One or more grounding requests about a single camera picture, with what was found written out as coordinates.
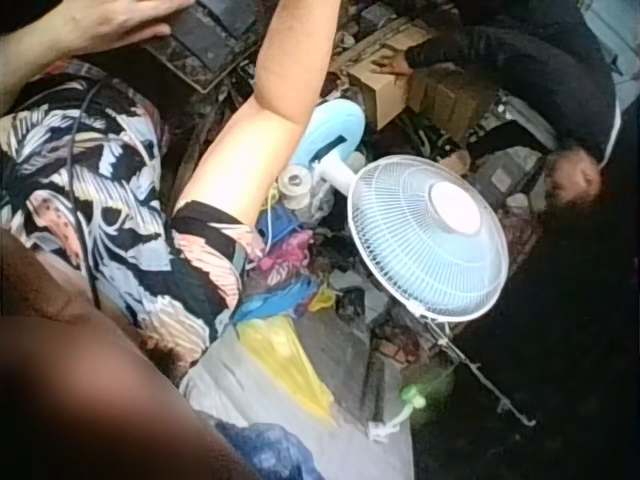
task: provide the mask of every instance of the white tape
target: white tape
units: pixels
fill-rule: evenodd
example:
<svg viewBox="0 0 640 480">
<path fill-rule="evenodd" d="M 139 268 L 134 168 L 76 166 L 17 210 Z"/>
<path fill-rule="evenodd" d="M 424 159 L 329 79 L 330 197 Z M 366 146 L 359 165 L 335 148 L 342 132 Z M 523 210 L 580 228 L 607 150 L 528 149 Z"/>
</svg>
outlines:
<svg viewBox="0 0 640 480">
<path fill-rule="evenodd" d="M 290 210 L 299 210 L 311 202 L 311 173 L 299 165 L 291 165 L 278 177 L 282 203 Z"/>
</svg>

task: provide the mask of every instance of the floral dress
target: floral dress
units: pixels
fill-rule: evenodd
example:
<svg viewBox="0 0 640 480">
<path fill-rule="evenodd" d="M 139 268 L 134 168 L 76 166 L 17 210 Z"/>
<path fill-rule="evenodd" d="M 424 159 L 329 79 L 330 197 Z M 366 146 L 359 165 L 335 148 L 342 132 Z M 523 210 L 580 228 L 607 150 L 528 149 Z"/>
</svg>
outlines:
<svg viewBox="0 0 640 480">
<path fill-rule="evenodd" d="M 98 81 L 74 142 L 76 225 L 67 153 L 80 106 Z M 238 303 L 245 259 L 260 248 L 253 230 L 199 202 L 170 217 L 162 212 L 159 116 L 122 82 L 70 61 L 25 91 L 29 100 L 0 120 L 2 227 L 35 253 L 85 276 L 91 271 L 101 295 L 143 336 L 186 362 L 199 359 Z"/>
</svg>

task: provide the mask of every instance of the brown box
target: brown box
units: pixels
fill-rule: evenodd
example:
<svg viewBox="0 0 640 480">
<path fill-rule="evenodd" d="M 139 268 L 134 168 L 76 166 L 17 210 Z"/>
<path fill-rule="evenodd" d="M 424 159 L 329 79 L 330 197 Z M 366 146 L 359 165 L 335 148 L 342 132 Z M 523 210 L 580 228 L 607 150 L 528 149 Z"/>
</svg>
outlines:
<svg viewBox="0 0 640 480">
<path fill-rule="evenodd" d="M 408 82 L 406 78 L 375 73 L 373 62 L 393 52 L 383 48 L 349 70 L 351 83 L 360 88 L 365 113 L 371 125 L 380 130 L 393 120 L 406 105 Z"/>
<path fill-rule="evenodd" d="M 438 85 L 447 77 L 456 75 L 457 67 L 443 63 L 429 69 L 417 70 L 409 80 L 407 106 L 414 112 L 433 115 Z"/>
<path fill-rule="evenodd" d="M 495 84 L 477 69 L 463 72 L 443 64 L 413 75 L 407 104 L 463 143 L 467 131 L 480 121 L 496 95 Z"/>
<path fill-rule="evenodd" d="M 407 78 L 375 73 L 373 62 L 384 55 L 393 55 L 424 42 L 431 34 L 413 25 L 382 41 L 382 48 L 348 71 L 351 83 L 360 88 L 367 119 L 376 130 L 393 120 L 407 104 Z"/>
</svg>

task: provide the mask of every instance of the black wire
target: black wire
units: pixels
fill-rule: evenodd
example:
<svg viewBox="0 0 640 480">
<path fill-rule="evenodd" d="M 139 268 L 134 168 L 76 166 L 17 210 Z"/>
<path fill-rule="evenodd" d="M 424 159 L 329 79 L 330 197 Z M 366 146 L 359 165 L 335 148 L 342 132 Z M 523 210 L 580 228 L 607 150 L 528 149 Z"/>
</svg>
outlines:
<svg viewBox="0 0 640 480">
<path fill-rule="evenodd" d="M 100 297 L 98 296 L 98 288 L 96 287 L 96 278 L 91 269 L 91 259 L 89 258 L 89 248 L 87 246 L 87 238 L 84 235 L 84 230 L 82 229 L 82 225 L 80 223 L 80 216 L 78 215 L 78 206 L 76 205 L 76 197 L 74 195 L 73 189 L 73 149 L 76 144 L 76 135 L 78 134 L 78 129 L 80 128 L 80 122 L 82 120 L 82 115 L 86 113 L 87 108 L 89 107 L 89 103 L 93 96 L 100 90 L 102 86 L 102 82 L 97 83 L 90 91 L 87 93 L 87 96 L 84 98 L 82 102 L 82 106 L 80 107 L 80 112 L 78 113 L 78 117 L 75 119 L 73 123 L 73 128 L 71 129 L 71 138 L 69 139 L 69 148 L 67 151 L 67 176 L 69 177 L 69 201 L 71 202 L 71 210 L 73 213 L 73 221 L 76 225 L 76 234 L 78 235 L 78 239 L 80 240 L 80 248 L 82 249 L 82 256 L 84 257 L 86 270 L 87 270 L 87 280 L 89 281 L 89 288 L 91 289 L 91 296 L 93 297 L 93 304 L 95 307 L 100 310 Z"/>
</svg>

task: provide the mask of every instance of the fan grille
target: fan grille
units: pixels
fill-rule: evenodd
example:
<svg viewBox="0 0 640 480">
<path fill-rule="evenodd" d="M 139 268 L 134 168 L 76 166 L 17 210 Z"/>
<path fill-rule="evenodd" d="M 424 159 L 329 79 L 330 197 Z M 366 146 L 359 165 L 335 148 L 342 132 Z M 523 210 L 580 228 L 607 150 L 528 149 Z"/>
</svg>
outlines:
<svg viewBox="0 0 640 480">
<path fill-rule="evenodd" d="M 463 234 L 438 215 L 428 192 L 447 181 L 478 206 L 480 229 Z M 476 318 L 495 303 L 508 272 L 507 244 L 495 213 L 466 182 L 417 157 L 390 157 L 360 172 L 349 222 L 378 279 L 403 303 L 447 321 Z"/>
</svg>

